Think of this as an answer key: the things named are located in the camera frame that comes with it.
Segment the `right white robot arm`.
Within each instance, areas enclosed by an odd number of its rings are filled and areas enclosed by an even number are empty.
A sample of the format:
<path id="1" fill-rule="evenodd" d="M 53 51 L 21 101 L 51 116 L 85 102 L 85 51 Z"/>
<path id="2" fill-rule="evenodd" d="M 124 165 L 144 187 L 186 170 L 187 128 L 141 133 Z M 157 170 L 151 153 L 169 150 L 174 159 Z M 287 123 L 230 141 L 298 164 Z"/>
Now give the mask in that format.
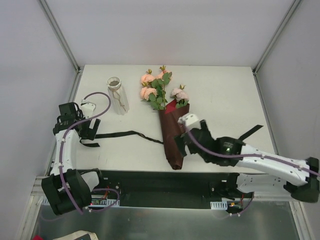
<path id="1" fill-rule="evenodd" d="M 199 155 L 206 163 L 221 167 L 248 168 L 261 173 L 231 174 L 225 184 L 230 197 L 241 193 L 271 192 L 278 187 L 290 196 L 305 203 L 317 203 L 320 197 L 320 161 L 314 157 L 294 159 L 261 151 L 244 142 L 251 131 L 239 138 L 229 136 L 214 139 L 205 120 L 193 114 L 180 117 L 177 121 L 186 130 L 175 137 L 182 156 L 186 148 L 190 154 Z"/>

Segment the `brown red wrapping paper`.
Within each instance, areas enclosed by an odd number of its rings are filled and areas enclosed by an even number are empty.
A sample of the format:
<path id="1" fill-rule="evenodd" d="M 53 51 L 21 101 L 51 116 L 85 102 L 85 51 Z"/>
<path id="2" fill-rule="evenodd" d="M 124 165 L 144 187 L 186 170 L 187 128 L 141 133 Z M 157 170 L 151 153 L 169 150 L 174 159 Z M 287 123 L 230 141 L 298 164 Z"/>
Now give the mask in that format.
<path id="1" fill-rule="evenodd" d="M 184 157 L 180 153 L 175 137 L 185 132 L 184 127 L 178 123 L 178 119 L 189 113 L 190 104 L 177 108 L 174 99 L 166 105 L 165 110 L 159 110 L 159 120 L 162 132 L 165 157 L 173 170 L 181 170 Z"/>

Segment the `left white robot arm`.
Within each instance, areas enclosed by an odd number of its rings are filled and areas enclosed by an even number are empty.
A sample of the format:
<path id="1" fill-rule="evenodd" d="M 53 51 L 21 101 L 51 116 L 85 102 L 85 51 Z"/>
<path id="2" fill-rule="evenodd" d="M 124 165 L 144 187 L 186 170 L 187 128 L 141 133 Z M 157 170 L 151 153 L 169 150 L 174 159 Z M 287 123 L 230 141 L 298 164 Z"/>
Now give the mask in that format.
<path id="1" fill-rule="evenodd" d="M 76 169 L 81 140 L 93 141 L 101 122 L 96 119 L 93 127 L 90 126 L 95 109 L 92 102 L 59 105 L 60 115 L 53 128 L 55 159 L 49 176 L 41 181 L 42 190 L 57 216 L 87 207 L 91 204 L 92 192 L 99 195 L 105 191 L 106 183 L 97 168 L 84 173 Z"/>

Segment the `black ribbon with gold print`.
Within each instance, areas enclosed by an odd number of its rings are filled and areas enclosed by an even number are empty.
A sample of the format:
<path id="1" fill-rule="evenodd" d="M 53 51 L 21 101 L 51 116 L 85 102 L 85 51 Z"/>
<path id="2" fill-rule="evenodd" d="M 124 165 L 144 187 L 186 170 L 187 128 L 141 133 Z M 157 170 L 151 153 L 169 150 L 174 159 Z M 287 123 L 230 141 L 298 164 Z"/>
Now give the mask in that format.
<path id="1" fill-rule="evenodd" d="M 248 130 L 247 132 L 242 134 L 238 139 L 243 141 L 246 138 L 248 138 L 249 136 L 253 135 L 258 130 L 260 130 L 262 127 L 263 127 L 263 125 L 257 124 L 253 128 L 251 128 L 250 130 Z M 154 142 L 154 143 L 158 143 L 158 144 L 161 144 L 161 145 L 164 144 L 163 141 L 147 137 L 144 134 L 142 134 L 140 132 L 137 132 L 137 131 L 134 131 L 134 130 L 123 131 L 123 132 L 114 132 L 114 133 L 96 134 L 94 139 L 96 140 L 96 139 L 120 138 L 120 137 L 133 136 L 133 135 L 137 135 L 137 136 L 139 136 L 139 137 L 141 137 L 143 139 L 146 139 L 146 140 Z M 98 143 L 96 143 L 96 142 L 94 142 L 94 143 L 83 143 L 82 140 L 88 140 L 88 138 L 82 138 L 80 140 L 80 143 L 82 145 L 86 146 L 86 147 L 90 147 L 90 148 L 100 147 L 100 145 Z"/>

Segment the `pink artificial flower bunch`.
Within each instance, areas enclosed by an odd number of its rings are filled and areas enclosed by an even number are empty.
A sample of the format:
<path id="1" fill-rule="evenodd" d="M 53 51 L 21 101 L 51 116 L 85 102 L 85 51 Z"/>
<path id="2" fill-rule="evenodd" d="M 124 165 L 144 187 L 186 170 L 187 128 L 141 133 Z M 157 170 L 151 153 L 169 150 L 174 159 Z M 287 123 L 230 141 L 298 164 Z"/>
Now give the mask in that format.
<path id="1" fill-rule="evenodd" d="M 180 109 L 189 104 L 189 96 L 185 92 L 185 85 L 180 84 L 178 88 L 174 88 L 169 97 L 166 98 L 166 87 L 172 82 L 173 73 L 167 70 L 165 65 L 159 67 L 158 75 L 153 75 L 153 71 L 148 69 L 140 78 L 141 90 L 140 98 L 150 104 L 153 110 L 169 112 L 170 110 Z"/>

